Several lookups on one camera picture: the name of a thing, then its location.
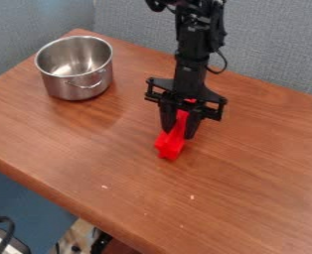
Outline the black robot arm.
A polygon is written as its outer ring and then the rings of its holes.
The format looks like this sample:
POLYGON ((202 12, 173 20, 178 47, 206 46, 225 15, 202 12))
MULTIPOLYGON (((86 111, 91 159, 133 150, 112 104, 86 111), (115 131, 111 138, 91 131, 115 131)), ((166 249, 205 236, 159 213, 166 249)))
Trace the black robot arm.
POLYGON ((174 78, 150 77, 145 98, 159 106, 162 129, 169 133, 177 113, 189 113, 185 138, 193 139, 201 122, 222 120, 228 99, 206 86, 208 72, 221 74, 229 62, 221 52, 226 0, 145 0, 154 12, 169 9, 175 15, 178 50, 174 78))

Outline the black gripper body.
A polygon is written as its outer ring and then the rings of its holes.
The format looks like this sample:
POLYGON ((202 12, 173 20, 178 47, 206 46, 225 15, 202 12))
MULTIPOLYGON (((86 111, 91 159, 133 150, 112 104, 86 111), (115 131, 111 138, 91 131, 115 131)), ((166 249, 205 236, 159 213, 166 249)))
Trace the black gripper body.
POLYGON ((206 87, 206 61, 177 59, 173 78, 149 77, 146 99, 158 105, 162 100, 175 100, 178 109, 189 113, 194 109, 204 111, 204 119, 222 120, 228 99, 206 87))

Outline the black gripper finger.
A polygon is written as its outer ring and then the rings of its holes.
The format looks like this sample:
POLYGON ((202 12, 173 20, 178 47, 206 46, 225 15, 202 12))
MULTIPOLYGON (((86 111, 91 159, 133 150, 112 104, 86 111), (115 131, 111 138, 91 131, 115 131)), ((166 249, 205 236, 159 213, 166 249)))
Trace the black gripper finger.
POLYGON ((162 129, 169 133, 177 123, 178 104, 175 100, 162 100, 159 104, 162 129))
POLYGON ((185 138, 187 140, 194 138, 202 120, 204 120, 204 111, 201 109, 194 109, 190 112, 187 121, 186 121, 185 138))

